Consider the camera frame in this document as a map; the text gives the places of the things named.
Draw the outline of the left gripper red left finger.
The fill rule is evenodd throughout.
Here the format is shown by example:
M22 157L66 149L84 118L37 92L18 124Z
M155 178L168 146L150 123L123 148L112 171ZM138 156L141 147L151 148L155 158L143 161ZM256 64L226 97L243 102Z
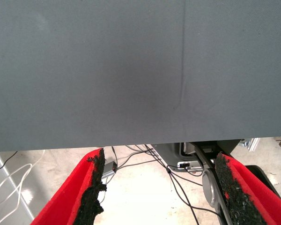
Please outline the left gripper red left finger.
M32 221L33 225L92 225L104 211L98 195L106 191L102 182L104 149L87 153L58 191Z

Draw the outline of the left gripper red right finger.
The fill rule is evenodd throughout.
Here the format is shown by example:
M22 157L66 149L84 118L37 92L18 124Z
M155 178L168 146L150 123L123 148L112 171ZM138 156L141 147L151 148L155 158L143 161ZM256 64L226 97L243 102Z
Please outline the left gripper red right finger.
M281 198L236 159L217 155L215 171L234 225L281 225Z

